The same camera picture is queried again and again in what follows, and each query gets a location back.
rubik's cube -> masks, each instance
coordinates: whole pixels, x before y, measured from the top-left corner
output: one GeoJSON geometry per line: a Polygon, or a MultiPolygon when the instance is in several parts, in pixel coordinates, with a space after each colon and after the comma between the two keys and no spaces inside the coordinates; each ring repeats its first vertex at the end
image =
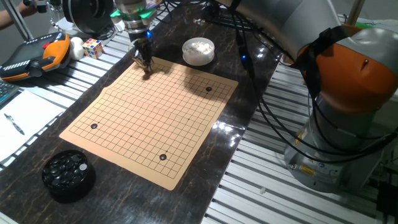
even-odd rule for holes
{"type": "Polygon", "coordinates": [[[85,50],[87,57],[94,59],[99,58],[102,53],[104,53],[104,48],[102,47],[101,41],[91,38],[83,44],[83,49],[85,50]]]}

white paper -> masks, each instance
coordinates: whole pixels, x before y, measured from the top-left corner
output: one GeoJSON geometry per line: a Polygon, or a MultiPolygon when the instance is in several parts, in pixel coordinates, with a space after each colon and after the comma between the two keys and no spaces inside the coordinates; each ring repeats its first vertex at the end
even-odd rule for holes
{"type": "Polygon", "coordinates": [[[29,91],[23,91],[10,101],[0,110],[0,161],[16,152],[62,111],[63,108],[29,91]],[[17,131],[4,114],[12,116],[25,135],[17,131]]]}

black strap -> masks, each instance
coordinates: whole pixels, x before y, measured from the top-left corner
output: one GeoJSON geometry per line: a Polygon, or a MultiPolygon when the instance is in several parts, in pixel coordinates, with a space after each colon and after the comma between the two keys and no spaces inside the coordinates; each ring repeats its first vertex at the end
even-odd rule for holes
{"type": "Polygon", "coordinates": [[[240,3],[241,3],[241,0],[234,0],[228,9],[231,11],[235,11],[240,3]]]}
{"type": "Polygon", "coordinates": [[[321,91],[321,80],[317,64],[317,56],[340,40],[349,37],[343,26],[328,28],[319,34],[319,38],[312,42],[290,67],[305,72],[304,80],[308,91],[315,99],[321,91]]]}

pen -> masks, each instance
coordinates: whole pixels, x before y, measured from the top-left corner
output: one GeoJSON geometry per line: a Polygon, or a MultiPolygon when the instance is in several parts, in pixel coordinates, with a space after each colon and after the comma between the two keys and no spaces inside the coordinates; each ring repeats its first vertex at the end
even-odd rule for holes
{"type": "Polygon", "coordinates": [[[5,115],[6,119],[8,121],[10,121],[12,123],[12,125],[14,125],[15,129],[17,129],[18,132],[20,132],[21,134],[25,135],[24,131],[18,126],[18,124],[16,124],[14,122],[14,119],[12,118],[11,115],[6,115],[6,114],[4,114],[4,115],[5,115]]]}

sticker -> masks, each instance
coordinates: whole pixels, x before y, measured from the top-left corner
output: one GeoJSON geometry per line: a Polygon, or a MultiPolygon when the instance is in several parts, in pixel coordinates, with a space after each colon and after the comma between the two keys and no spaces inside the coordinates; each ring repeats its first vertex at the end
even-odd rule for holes
{"type": "MultiPolygon", "coordinates": [[[[305,137],[307,136],[307,134],[308,134],[308,131],[307,131],[307,129],[305,128],[304,131],[300,132],[300,133],[297,135],[297,137],[298,137],[299,139],[303,139],[303,138],[305,138],[305,137]]],[[[297,146],[298,144],[299,144],[299,140],[296,139],[295,146],[297,146]]]]}
{"type": "Polygon", "coordinates": [[[300,166],[300,170],[314,179],[322,182],[335,184],[339,179],[343,166],[316,162],[308,158],[304,158],[300,166]]]}
{"type": "Polygon", "coordinates": [[[313,174],[315,173],[315,170],[314,170],[314,169],[311,169],[309,166],[307,166],[307,165],[305,165],[305,164],[301,164],[300,170],[303,171],[304,173],[310,175],[311,177],[312,177],[313,174]]]}
{"type": "Polygon", "coordinates": [[[260,194],[265,194],[266,193],[266,188],[265,187],[263,187],[261,190],[260,190],[260,194]]]}
{"type": "Polygon", "coordinates": [[[150,4],[153,2],[156,5],[159,5],[160,3],[162,3],[162,0],[147,0],[147,6],[150,6],[150,4]]]}

